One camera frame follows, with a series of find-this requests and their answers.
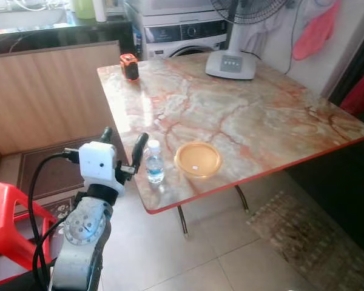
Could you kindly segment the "red fabric item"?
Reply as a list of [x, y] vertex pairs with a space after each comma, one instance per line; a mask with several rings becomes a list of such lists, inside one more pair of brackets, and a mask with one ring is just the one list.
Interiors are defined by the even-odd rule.
[[364, 75], [345, 96], [343, 102], [340, 104], [340, 108], [351, 115], [364, 113]]

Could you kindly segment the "dark metal table leg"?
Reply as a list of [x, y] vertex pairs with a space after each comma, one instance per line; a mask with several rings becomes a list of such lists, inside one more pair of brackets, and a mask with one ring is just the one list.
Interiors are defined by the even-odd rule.
[[234, 186], [234, 188], [235, 188], [235, 191], [237, 191], [237, 193], [238, 193], [238, 197], [240, 197], [240, 201], [242, 203], [243, 210], [246, 213], [250, 214], [251, 208], [249, 208], [249, 204], [248, 204], [248, 201], [246, 200], [243, 189], [241, 189], [240, 186], [238, 186], [238, 185]]
[[184, 237], [187, 239], [187, 238], [189, 238], [189, 233], [188, 233], [188, 229], [187, 229], [186, 219], [184, 216], [184, 210], [182, 210], [181, 206], [177, 206], [176, 209], [177, 209], [177, 213], [179, 216], [180, 227], [182, 229], [182, 233], [183, 233]]

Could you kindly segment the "white standing fan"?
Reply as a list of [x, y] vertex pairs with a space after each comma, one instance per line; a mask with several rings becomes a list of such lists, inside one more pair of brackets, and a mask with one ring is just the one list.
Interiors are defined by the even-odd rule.
[[205, 72], [210, 76], [252, 80], [258, 58], [242, 51], [248, 28], [274, 16], [288, 0], [211, 0], [213, 8], [230, 24], [226, 50], [210, 53]]

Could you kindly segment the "patterned floor rug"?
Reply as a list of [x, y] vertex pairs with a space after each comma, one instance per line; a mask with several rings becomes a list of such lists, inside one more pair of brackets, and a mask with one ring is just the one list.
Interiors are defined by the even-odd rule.
[[364, 291], [364, 250], [315, 202], [279, 192], [248, 224], [318, 291]]

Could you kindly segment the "marble pattern table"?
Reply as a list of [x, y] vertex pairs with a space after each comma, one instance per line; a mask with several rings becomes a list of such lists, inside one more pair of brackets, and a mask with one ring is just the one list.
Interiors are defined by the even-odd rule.
[[[129, 186], [145, 213], [237, 192], [236, 185], [243, 189], [243, 183], [364, 141], [364, 122], [278, 70], [259, 64], [250, 81], [216, 78], [205, 74], [206, 59], [199, 53], [140, 61], [137, 81], [126, 80], [118, 65], [97, 69], [124, 146], [143, 132], [161, 145], [163, 182], [151, 184], [141, 171]], [[176, 150], [193, 141], [221, 153], [217, 174], [191, 178], [176, 168]]]

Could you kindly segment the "white bottle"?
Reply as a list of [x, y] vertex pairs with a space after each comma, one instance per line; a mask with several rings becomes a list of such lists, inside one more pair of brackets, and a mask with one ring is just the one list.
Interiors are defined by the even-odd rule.
[[92, 5], [96, 22], [107, 22], [105, 0], [92, 0]]

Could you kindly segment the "orange lidded plastic bowl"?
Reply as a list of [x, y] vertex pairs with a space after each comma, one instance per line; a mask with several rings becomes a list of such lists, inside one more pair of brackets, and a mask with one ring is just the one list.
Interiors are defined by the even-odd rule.
[[210, 143], [193, 141], [181, 145], [175, 152], [174, 164], [191, 178], [208, 178], [218, 173], [223, 156]]

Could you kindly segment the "black kitchen countertop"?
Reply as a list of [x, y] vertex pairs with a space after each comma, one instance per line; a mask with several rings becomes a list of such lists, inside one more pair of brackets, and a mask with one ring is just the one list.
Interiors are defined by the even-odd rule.
[[129, 20], [115, 18], [97, 22], [94, 19], [77, 17], [55, 25], [10, 28], [0, 32], [0, 55], [109, 41], [118, 42], [121, 53], [138, 55]]

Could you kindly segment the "steel sink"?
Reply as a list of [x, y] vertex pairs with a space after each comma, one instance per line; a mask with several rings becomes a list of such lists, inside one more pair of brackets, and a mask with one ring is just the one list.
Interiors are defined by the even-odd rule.
[[66, 10], [43, 9], [39, 11], [10, 11], [0, 12], [0, 30], [14, 28], [48, 27], [58, 23], [68, 23]]

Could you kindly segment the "red hanging cloth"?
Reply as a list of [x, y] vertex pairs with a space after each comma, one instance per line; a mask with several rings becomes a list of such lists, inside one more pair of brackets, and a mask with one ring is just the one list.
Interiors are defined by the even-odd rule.
[[306, 0], [302, 8], [304, 30], [291, 50], [294, 61], [302, 61], [318, 53], [334, 33], [335, 17], [341, 0]]

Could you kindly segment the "white washing machine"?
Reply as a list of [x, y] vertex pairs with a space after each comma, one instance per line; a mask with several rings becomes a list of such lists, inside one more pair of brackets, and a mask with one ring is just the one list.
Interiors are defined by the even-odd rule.
[[226, 47], [229, 23], [211, 0], [123, 0], [141, 61]]

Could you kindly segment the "green plastic jar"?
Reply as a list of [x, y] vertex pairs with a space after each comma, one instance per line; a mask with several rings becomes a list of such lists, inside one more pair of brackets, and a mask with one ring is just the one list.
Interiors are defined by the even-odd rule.
[[69, 0], [74, 15], [78, 19], [95, 19], [93, 0]]

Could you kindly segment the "red plastic chair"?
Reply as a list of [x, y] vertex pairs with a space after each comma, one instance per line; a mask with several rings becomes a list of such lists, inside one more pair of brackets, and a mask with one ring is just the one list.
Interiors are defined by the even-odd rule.
[[[22, 235], [16, 222], [29, 218], [28, 213], [15, 214], [17, 205], [27, 207], [27, 195], [13, 185], [0, 182], [0, 255], [18, 264], [24, 271], [32, 270], [32, 256], [37, 244]], [[37, 202], [32, 202], [35, 218], [41, 220], [40, 234], [44, 235], [58, 221], [48, 210], [44, 210]], [[10, 275], [0, 279], [0, 285], [18, 277]]]

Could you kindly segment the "orange black device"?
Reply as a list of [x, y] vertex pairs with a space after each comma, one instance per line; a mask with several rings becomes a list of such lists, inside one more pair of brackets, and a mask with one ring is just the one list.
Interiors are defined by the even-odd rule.
[[138, 69], [138, 59], [131, 53], [120, 55], [120, 66], [122, 75], [128, 81], [137, 81], [140, 79], [140, 70]]

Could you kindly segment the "wooden cabinet panel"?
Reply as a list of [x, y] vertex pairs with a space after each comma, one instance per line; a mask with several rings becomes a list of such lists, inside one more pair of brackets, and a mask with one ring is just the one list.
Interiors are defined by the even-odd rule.
[[118, 64], [118, 42], [0, 55], [0, 153], [91, 138], [113, 127], [99, 67]]

